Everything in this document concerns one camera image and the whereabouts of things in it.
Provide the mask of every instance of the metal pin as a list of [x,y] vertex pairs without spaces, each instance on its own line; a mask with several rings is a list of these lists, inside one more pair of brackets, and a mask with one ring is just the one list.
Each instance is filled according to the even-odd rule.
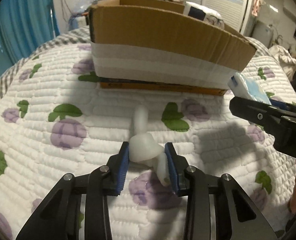
[[232,180],[232,176],[228,173],[223,174],[222,177],[224,180],[227,180],[227,181]]
[[195,166],[188,166],[187,167],[187,171],[189,171],[189,172],[195,172]]
[[106,172],[108,170],[109,170],[109,167],[107,165],[103,165],[100,167],[100,171],[102,171],[102,172]]
[[71,180],[72,179],[72,174],[71,173],[67,173],[64,175],[64,180]]

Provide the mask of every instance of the quilted bedspread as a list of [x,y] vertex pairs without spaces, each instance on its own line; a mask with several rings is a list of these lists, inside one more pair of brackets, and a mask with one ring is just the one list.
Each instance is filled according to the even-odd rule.
[[[148,131],[158,143],[173,142],[190,165],[208,174],[230,173],[272,228],[284,229],[295,159],[275,151],[262,127],[231,114],[230,91],[216,97],[104,90],[90,50],[90,44],[71,44],[30,58],[0,100],[0,227],[10,239],[65,173],[90,173],[118,153],[132,134],[137,104],[149,109]],[[243,74],[269,97],[296,104],[271,56],[256,55]],[[147,167],[131,164],[121,195],[109,198],[113,239],[181,239],[186,201]],[[80,239],[84,212],[83,204]]]

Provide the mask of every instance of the gray striped border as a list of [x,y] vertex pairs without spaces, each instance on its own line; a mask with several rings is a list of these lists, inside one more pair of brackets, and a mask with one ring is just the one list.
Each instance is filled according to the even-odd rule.
[[272,56],[271,53],[269,52],[268,48],[263,45],[260,41],[251,38],[251,37],[247,37],[248,41],[250,41],[251,44],[253,44],[253,46],[255,46],[257,48],[255,57],[259,57],[259,56]]
[[68,33],[61,34],[54,38],[51,41],[47,41],[44,44],[40,45],[28,58],[22,58],[15,65],[7,69],[0,76],[0,99],[5,96],[8,91],[9,86],[11,85],[14,77],[24,65],[25,62],[34,58],[35,56],[46,52],[47,50],[59,47],[68,44],[77,44],[77,43],[89,43],[90,42],[90,34],[89,27],[81,27],[79,29],[72,30]]

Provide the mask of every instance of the purple flower pattern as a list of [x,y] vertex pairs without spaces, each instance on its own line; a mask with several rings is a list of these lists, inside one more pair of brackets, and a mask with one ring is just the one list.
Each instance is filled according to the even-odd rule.
[[25,71],[23,71],[19,76],[19,82],[22,83],[24,80],[28,79],[31,71],[32,69],[26,69]]
[[86,128],[81,123],[66,118],[55,123],[50,140],[54,146],[69,150],[79,147],[86,135]]
[[258,76],[260,76],[261,79],[267,80],[267,78],[275,77],[275,73],[269,67],[260,67],[258,68]]
[[6,218],[0,213],[0,229],[4,232],[4,234],[12,240],[12,231],[10,225]]
[[260,211],[264,210],[268,202],[267,192],[264,188],[259,187],[255,189],[250,195],[250,198]]
[[164,187],[154,172],[145,172],[129,183],[129,192],[133,201],[149,209],[169,209],[178,207],[181,199]]
[[15,108],[7,108],[1,115],[5,122],[16,123],[19,119],[19,110]]
[[274,96],[274,97],[271,97],[270,99],[283,102],[283,100],[279,96]]
[[210,119],[205,106],[194,99],[185,99],[181,103],[181,112],[190,120],[196,122],[206,122]]
[[36,208],[39,206],[39,204],[41,203],[42,199],[41,198],[37,198],[32,202],[32,208],[31,208],[31,213],[33,213]]
[[77,47],[81,50],[91,51],[91,45],[89,43],[80,44]]
[[264,132],[256,125],[249,125],[247,127],[247,135],[250,136],[253,142],[259,142],[260,144],[263,144],[265,141]]
[[87,74],[91,71],[95,71],[94,62],[91,58],[82,59],[78,63],[75,63],[72,68],[74,74]]
[[269,67],[264,67],[263,73],[267,78],[273,78],[275,77],[275,73],[272,71]]

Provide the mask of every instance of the blue package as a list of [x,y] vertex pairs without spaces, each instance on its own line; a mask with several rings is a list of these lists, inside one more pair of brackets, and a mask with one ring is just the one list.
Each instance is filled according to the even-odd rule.
[[270,100],[262,87],[254,80],[251,80],[238,72],[231,77],[228,86],[236,97],[271,105]]

